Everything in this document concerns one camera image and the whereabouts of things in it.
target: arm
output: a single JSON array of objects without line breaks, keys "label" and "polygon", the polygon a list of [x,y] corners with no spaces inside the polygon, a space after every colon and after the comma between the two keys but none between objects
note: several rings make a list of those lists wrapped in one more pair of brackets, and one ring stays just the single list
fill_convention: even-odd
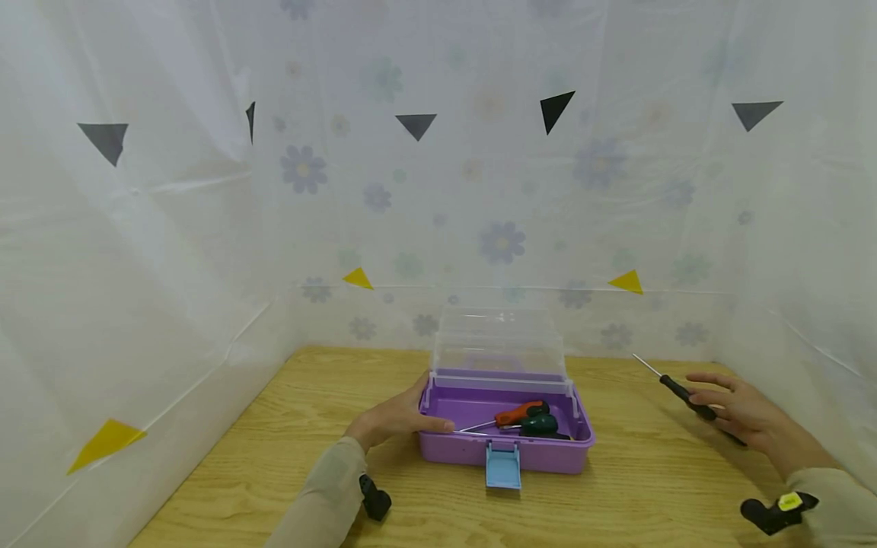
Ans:
[{"label": "arm", "polygon": [[794,491],[809,493],[819,504],[804,512],[804,522],[825,548],[877,547],[877,496],[841,469],[800,424],[755,387],[720,374],[694,373],[689,381],[730,390],[692,389],[690,401],[714,406],[716,424],[763,452]]},{"label": "arm", "polygon": [[344,437],[314,465],[266,548],[338,548],[360,511],[360,476],[366,472],[368,450],[399,434],[453,432],[452,422],[417,411],[428,380],[424,373],[414,386],[350,423]]}]

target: black triangle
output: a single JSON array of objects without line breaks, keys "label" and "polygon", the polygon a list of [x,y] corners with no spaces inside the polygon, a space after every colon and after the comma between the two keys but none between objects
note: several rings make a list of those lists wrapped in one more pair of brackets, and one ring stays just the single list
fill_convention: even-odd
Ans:
[{"label": "black triangle", "polygon": [[782,101],[772,101],[771,103],[732,103],[731,106],[734,107],[737,117],[748,133],[781,104]]},{"label": "black triangle", "polygon": [[116,166],[122,153],[122,140],[128,124],[77,124],[91,144],[103,154],[110,164]]},{"label": "black triangle", "polygon": [[246,119],[250,121],[250,144],[253,143],[253,117],[256,115],[256,102],[253,101],[253,104],[250,105],[250,108],[246,110]]},{"label": "black triangle", "polygon": [[435,117],[435,114],[400,114],[396,116],[411,134],[411,137],[418,141],[424,136],[426,130],[430,129],[430,124]]},{"label": "black triangle", "polygon": [[551,133],[551,128],[557,124],[557,119],[563,114],[563,110],[569,104],[569,100],[573,98],[574,91],[570,91],[560,96],[548,97],[539,101],[542,103],[542,119],[545,120],[545,135]]}]

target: orange screwdriver handle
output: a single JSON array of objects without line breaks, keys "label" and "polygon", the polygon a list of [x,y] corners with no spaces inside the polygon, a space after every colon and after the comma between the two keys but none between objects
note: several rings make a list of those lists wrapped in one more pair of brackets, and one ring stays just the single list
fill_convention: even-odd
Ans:
[{"label": "orange screwdriver handle", "polygon": [[535,402],[527,402],[512,411],[498,413],[494,419],[496,420],[496,426],[510,426],[520,423],[528,416],[547,415],[549,412],[551,412],[551,408],[548,407],[548,403],[537,400]]}]

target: yellow triangle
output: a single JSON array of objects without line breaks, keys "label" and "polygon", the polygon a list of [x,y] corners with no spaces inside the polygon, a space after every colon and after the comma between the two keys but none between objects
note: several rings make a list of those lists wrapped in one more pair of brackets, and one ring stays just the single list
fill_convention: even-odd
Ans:
[{"label": "yellow triangle", "polygon": [[146,432],[143,430],[137,430],[112,418],[108,419],[97,434],[79,451],[79,456],[67,470],[67,475],[96,460],[109,457],[114,452],[125,449],[128,445],[145,437]]},{"label": "yellow triangle", "polygon": [[356,270],[345,276],[344,281],[346,281],[347,283],[351,283],[354,286],[360,286],[361,288],[374,289],[371,282],[368,281],[366,273],[362,272],[362,268],[357,268]]},{"label": "yellow triangle", "polygon": [[615,280],[609,282],[610,286],[621,288],[632,293],[643,294],[643,287],[639,285],[639,276],[636,270],[631,270],[627,274],[621,274]]}]

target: clear plastic lid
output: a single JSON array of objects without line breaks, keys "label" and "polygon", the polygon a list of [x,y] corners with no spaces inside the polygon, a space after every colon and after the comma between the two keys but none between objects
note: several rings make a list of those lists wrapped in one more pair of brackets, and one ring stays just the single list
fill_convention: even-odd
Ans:
[{"label": "clear plastic lid", "polygon": [[548,310],[446,307],[432,352],[437,386],[571,394]]}]

